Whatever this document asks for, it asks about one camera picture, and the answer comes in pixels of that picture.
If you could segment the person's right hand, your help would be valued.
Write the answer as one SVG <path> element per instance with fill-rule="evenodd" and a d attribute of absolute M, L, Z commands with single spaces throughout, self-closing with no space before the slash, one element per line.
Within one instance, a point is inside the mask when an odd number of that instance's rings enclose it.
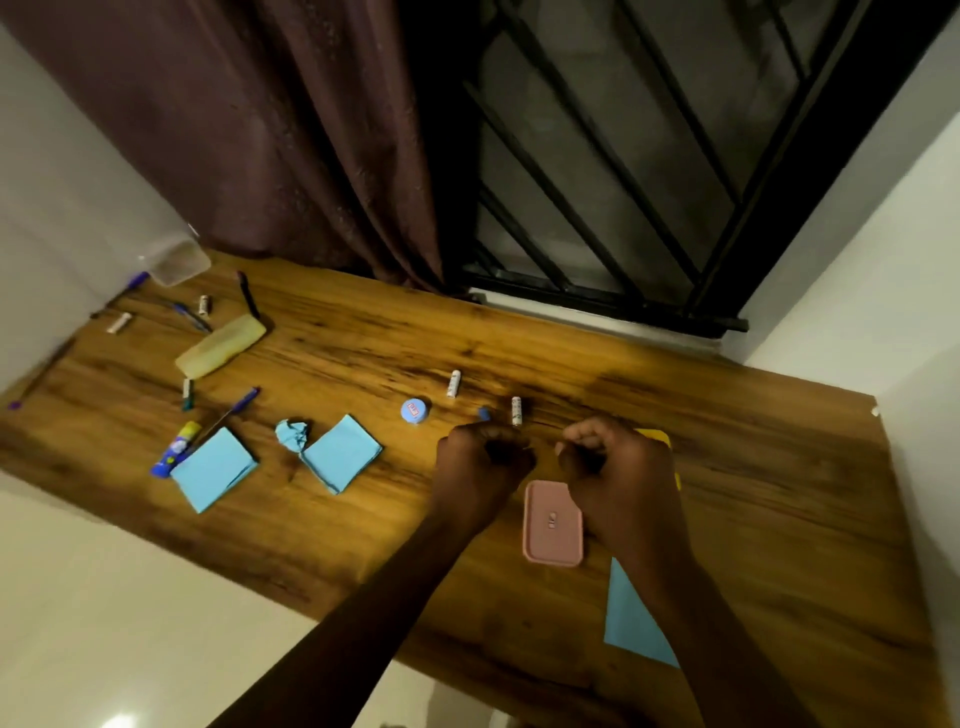
<path fill-rule="evenodd" d="M 671 450 L 647 439 L 643 462 L 630 472 L 566 483 L 595 534 L 623 565 L 650 566 L 689 548 L 674 473 Z"/>

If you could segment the person's left hand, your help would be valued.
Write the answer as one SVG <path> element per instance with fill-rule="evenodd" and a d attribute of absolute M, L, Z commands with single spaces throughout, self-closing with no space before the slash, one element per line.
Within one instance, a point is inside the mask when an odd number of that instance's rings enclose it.
<path fill-rule="evenodd" d="M 534 470 L 536 455 L 517 428 L 476 421 L 438 441 L 428 513 L 471 540 L 498 516 Z"/>

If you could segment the person's left forearm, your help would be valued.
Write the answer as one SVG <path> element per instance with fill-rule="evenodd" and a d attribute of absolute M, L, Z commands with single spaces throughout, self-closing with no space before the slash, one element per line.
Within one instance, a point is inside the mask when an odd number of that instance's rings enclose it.
<path fill-rule="evenodd" d="M 352 728 L 426 604 L 486 520 L 431 513 L 208 728 Z"/>

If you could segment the person's right forearm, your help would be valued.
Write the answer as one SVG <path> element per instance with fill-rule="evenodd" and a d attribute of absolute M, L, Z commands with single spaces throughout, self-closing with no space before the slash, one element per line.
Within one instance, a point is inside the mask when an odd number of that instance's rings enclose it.
<path fill-rule="evenodd" d="M 674 651 L 705 728 L 820 728 L 688 547 L 614 556 Z"/>

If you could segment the yellow box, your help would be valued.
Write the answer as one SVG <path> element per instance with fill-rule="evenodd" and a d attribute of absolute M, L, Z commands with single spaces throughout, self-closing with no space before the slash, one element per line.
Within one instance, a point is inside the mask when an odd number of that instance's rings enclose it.
<path fill-rule="evenodd" d="M 668 450 L 672 450 L 671 440 L 668 434 L 663 430 L 655 429 L 655 428 L 639 427 L 635 429 L 635 432 L 652 441 L 663 443 L 664 445 L 666 445 Z M 676 483 L 677 490 L 682 491 L 682 480 L 677 471 L 674 472 L 674 480 Z"/>

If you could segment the pink rectangular box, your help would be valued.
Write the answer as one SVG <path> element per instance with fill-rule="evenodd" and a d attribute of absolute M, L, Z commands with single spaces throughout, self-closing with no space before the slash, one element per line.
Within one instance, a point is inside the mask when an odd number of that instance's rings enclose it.
<path fill-rule="evenodd" d="M 583 515 L 566 483 L 540 479 L 526 485 L 521 545 L 534 564 L 576 568 L 582 563 Z"/>

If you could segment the folded light blue paper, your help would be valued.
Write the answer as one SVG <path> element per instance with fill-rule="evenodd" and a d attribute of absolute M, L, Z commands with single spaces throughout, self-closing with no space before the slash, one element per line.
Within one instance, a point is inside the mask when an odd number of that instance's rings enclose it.
<path fill-rule="evenodd" d="M 382 444 L 347 414 L 298 458 L 331 495 L 339 496 L 382 451 Z"/>
<path fill-rule="evenodd" d="M 258 467 L 258 461 L 228 428 L 221 428 L 183 462 L 171 478 L 197 514 L 207 511 Z"/>

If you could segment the flat light blue paper sheet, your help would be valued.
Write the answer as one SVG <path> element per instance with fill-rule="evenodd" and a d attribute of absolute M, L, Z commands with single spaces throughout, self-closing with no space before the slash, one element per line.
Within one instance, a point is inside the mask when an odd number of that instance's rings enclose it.
<path fill-rule="evenodd" d="M 648 611 L 617 558 L 610 561 L 604 643 L 679 669 L 665 634 Z"/>

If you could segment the blue yellow glue stick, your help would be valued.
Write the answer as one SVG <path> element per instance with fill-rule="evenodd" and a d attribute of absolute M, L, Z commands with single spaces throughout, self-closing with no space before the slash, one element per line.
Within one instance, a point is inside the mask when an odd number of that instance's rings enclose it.
<path fill-rule="evenodd" d="M 150 475 L 159 479 L 168 479 L 174 468 L 186 459 L 188 449 L 201 431 L 202 426 L 197 421 L 187 421 L 158 461 L 151 466 Z"/>

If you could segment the black window grille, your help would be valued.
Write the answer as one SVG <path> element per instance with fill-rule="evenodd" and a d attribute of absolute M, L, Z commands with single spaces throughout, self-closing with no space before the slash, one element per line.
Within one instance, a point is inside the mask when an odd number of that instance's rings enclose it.
<path fill-rule="evenodd" d="M 510 39 L 638 207 L 691 288 L 680 304 L 647 296 L 477 85 L 467 79 L 462 82 L 463 91 L 483 126 L 506 147 L 618 289 L 575 283 L 482 179 L 477 180 L 480 206 L 522 249 L 538 273 L 508 270 L 475 239 L 471 256 L 459 272 L 461 283 L 706 339 L 750 331 L 749 321 L 740 317 L 739 311 L 772 272 L 930 46 L 960 14 L 960 0 L 839 0 L 809 63 L 804 63 L 777 0 L 762 0 L 760 14 L 774 25 L 797 85 L 746 185 L 738 189 L 653 33 L 630 0 L 613 0 L 731 202 L 731 215 L 717 242 L 703 265 L 697 266 L 534 30 L 522 20 L 522 0 L 493 0 L 493 6 L 496 11 L 483 28 L 478 59 L 499 37 Z"/>

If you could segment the clear plastic container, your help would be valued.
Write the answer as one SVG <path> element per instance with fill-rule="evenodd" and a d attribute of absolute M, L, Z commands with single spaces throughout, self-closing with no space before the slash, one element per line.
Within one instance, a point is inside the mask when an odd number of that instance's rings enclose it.
<path fill-rule="evenodd" d="M 210 270 L 212 261 L 202 248 L 196 230 L 187 225 L 147 244 L 138 255 L 141 269 L 158 285 L 183 284 Z"/>

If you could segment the dark brown curtain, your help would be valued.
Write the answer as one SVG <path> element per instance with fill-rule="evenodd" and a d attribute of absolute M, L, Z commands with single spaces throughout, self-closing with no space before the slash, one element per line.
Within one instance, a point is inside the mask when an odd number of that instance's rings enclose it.
<path fill-rule="evenodd" d="M 459 296 L 479 0 L 0 0 L 200 241 Z"/>

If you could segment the purple pen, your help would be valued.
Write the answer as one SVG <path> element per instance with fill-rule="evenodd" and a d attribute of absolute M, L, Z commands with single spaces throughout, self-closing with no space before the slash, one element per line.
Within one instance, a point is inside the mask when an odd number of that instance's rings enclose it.
<path fill-rule="evenodd" d="M 35 372 L 31 373 L 26 383 L 21 388 L 18 395 L 7 405 L 7 411 L 18 411 L 29 399 L 30 395 L 39 388 L 48 373 L 67 355 L 73 347 L 76 338 L 71 336 L 64 340 L 57 348 L 38 366 Z"/>

